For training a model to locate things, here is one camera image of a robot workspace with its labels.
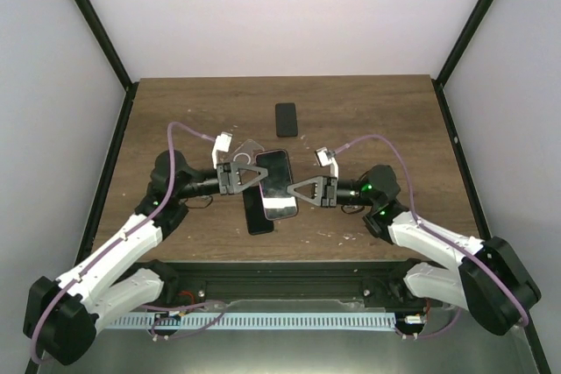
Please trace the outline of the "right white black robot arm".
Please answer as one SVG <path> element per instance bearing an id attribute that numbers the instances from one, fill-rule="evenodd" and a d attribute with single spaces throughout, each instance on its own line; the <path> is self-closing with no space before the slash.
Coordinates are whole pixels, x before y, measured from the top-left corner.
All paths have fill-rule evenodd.
<path id="1" fill-rule="evenodd" d="M 390 283 L 390 298 L 399 306 L 418 298 L 438 300 L 464 309 L 488 332 L 505 335 L 515 325 L 528 325 L 529 311 L 541 299 L 506 240 L 460 235 L 401 204 L 391 166 L 376 165 L 358 180 L 317 176 L 287 191 L 321 208 L 369 206 L 362 220 L 372 236 L 427 258 Z"/>

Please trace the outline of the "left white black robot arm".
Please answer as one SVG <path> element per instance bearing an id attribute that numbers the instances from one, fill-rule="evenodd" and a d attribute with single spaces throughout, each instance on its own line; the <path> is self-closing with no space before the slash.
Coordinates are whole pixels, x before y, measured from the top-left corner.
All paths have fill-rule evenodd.
<path id="1" fill-rule="evenodd" d="M 176 151 L 154 162 L 146 195 L 124 226 L 97 251 L 56 279 L 41 277 L 29 290 L 23 332 L 31 359 L 44 350 L 69 365 L 81 358 L 113 321 L 144 304 L 172 306 L 178 284 L 159 268 L 123 274 L 162 243 L 188 214 L 186 200 L 204 195 L 239 194 L 268 175 L 264 167 L 232 162 L 195 170 Z"/>

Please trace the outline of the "black phone case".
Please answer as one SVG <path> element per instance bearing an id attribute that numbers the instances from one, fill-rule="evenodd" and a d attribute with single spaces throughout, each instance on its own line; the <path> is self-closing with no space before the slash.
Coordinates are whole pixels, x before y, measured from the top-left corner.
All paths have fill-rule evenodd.
<path id="1" fill-rule="evenodd" d="M 265 216 L 258 186 L 249 187 L 243 192 L 243 203 L 246 227 L 251 236 L 268 234 L 274 231 L 273 221 L 268 220 Z"/>

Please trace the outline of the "pink phone black screen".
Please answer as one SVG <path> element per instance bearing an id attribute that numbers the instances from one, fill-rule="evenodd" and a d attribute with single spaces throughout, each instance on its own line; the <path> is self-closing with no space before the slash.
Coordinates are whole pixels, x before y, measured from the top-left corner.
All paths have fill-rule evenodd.
<path id="1" fill-rule="evenodd" d="M 288 152 L 282 149 L 262 152 L 255 157 L 255 164 L 267 170 L 267 176 L 259 182 L 265 218 L 277 221 L 297 216 L 297 200 L 288 192 L 288 186 L 293 183 Z"/>

